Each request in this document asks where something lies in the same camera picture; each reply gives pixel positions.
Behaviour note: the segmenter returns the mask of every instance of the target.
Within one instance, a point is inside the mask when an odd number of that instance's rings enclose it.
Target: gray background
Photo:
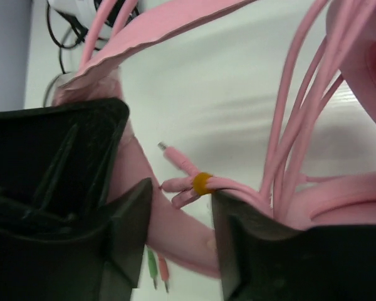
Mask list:
[[[24,107],[31,0],[0,0],[0,111]]]

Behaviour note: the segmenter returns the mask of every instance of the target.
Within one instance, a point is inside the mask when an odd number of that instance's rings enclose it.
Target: pink fabric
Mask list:
[[[115,31],[120,31],[114,32],[106,47],[91,58],[95,35],[103,23],[103,15],[97,17],[86,39],[87,47],[81,68],[72,80],[56,90],[54,104],[98,97],[122,98],[116,68],[129,56],[253,1],[171,0],[143,13],[120,30],[128,10],[134,5],[134,0],[128,0],[128,5],[118,18]],[[112,2],[114,0],[104,0],[102,5]],[[318,224],[376,223],[376,172],[318,179],[303,175],[300,171],[315,122],[344,79],[376,121],[376,0],[333,1],[327,17],[328,34],[316,52],[298,92],[290,120],[281,132],[298,54],[310,26],[328,2],[315,0],[302,20],[288,52],[259,192],[218,177],[212,177],[207,183],[207,188],[227,189],[265,215],[299,230]],[[106,13],[108,8],[102,7],[100,11]],[[342,75],[328,89],[338,69],[341,69]],[[183,162],[180,155],[170,158],[177,166]],[[171,206],[159,189],[156,177],[128,123],[115,163],[109,201],[146,177],[152,178],[155,187],[147,243],[184,267],[217,277],[217,255],[209,247],[214,241],[213,231]],[[296,192],[298,183],[312,180],[317,185]],[[182,187],[186,181],[179,179],[166,182],[165,188]],[[272,190],[273,209],[270,208]],[[187,196],[179,205],[183,206],[192,199]]]

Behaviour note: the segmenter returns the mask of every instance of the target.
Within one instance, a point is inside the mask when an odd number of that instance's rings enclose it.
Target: green plug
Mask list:
[[[148,264],[149,264],[149,273],[150,277],[153,279],[153,285],[155,289],[157,289],[157,263],[156,263],[156,257],[153,251],[148,248]]]

